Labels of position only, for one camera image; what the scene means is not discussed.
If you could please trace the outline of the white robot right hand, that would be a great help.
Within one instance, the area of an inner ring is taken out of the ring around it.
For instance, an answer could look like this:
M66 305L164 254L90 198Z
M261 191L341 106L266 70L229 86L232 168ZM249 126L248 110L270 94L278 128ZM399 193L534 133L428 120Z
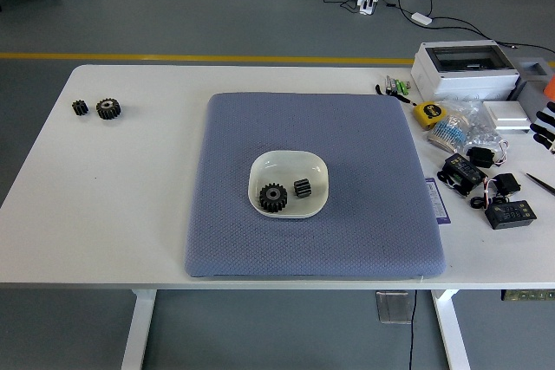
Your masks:
M549 101L546 107L536 113L536 121L530 125L533 139L554 154L554 102Z

